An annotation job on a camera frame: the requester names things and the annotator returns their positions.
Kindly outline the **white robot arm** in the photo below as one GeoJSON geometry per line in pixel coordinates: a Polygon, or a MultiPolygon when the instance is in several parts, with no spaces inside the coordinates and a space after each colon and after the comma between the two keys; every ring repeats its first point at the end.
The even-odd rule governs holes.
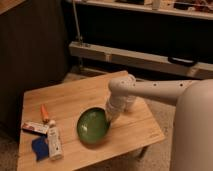
{"type": "Polygon", "coordinates": [[[170,171],[213,171],[213,79],[137,82],[128,74],[111,79],[108,87],[110,120],[136,97],[175,105],[170,171]]]}

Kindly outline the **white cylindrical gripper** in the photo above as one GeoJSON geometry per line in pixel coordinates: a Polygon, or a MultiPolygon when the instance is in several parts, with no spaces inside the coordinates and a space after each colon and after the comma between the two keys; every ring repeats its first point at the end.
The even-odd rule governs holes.
{"type": "Polygon", "coordinates": [[[106,102],[106,118],[110,122],[114,122],[126,107],[126,98],[124,96],[111,95],[106,102]]]}

